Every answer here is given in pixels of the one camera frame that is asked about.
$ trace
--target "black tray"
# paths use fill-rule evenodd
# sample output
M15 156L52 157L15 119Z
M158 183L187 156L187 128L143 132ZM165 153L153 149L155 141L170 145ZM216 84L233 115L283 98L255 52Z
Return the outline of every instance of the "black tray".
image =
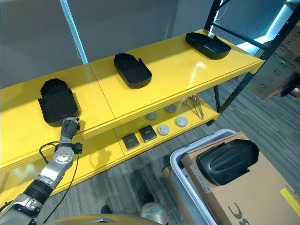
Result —
M204 177L220 186L248 173L248 167L258 161L258 153L252 141L235 139L201 153L196 162Z
M133 55L119 53L114 57L114 65L128 87L138 89L146 86L152 78L152 73L141 59Z
M62 125L66 117L79 115L79 108L67 84L54 78L46 81L41 88L42 98L38 98L46 123L53 127Z
M214 60L224 58L231 50L231 47L218 39L217 36L210 38L204 34L188 33L186 34L186 42Z

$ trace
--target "gray carpet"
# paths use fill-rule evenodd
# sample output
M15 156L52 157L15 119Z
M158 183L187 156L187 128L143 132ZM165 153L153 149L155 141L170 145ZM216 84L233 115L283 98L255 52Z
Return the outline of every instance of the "gray carpet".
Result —
M238 84L236 79L223 83L221 102ZM213 89L201 94L214 106ZM222 128L244 132L275 165L291 186L300 193L300 101L292 96L261 100L245 88L222 116L210 127L202 125L173 138L139 156L123 162L72 187L49 221L81 214L100 213L109 205L114 213L139 215L143 195L150 192L167 209L169 225L185 221L161 176L169 155ZM60 201L64 192L49 199L37 222L40 224Z

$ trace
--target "gray wall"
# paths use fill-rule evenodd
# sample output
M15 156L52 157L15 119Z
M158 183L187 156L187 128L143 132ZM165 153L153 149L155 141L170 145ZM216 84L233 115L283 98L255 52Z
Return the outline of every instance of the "gray wall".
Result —
M282 1L232 0L220 22L255 38L267 29ZM87 58L94 61L202 29L213 0L68 2ZM59 0L7 0L0 10L0 88L82 63Z

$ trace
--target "upper shelf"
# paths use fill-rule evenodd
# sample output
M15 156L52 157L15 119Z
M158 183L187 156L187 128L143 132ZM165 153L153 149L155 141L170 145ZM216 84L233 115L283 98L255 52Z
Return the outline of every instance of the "upper shelf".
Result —
M81 107L81 132L114 116L89 65L82 65L1 90L1 172L38 158L38 148L57 141L60 127L43 119L38 103L40 89L52 78L64 80Z
M40 158L38 148L57 141L60 128L44 122L37 98L45 81L64 80L75 93L82 113L80 134L85 139L136 119L246 72L255 72L262 60L231 43L221 60L212 60L188 45L185 35L144 46L128 53L152 72L152 81L130 89L114 66L114 56L1 90L1 165L5 173ZM45 155L52 153L45 149Z
M123 82L113 64L114 56L90 65L114 116L130 118L261 66L261 59L225 42L232 50L221 60L209 59L196 51L186 43L185 35L128 51L136 59L141 58L152 72L151 82L141 89L130 89Z

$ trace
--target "gray plastic bin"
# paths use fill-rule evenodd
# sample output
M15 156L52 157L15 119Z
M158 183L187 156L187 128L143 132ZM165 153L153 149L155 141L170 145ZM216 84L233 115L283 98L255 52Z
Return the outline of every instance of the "gray plastic bin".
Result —
M193 221L197 225L217 225L201 196L197 192L191 178L189 177L186 169L182 165L180 159L188 151L214 142L221 138L235 134L233 130L221 129L209 136L196 141L187 147L179 149L170 157L172 170L169 174L169 182L180 196Z

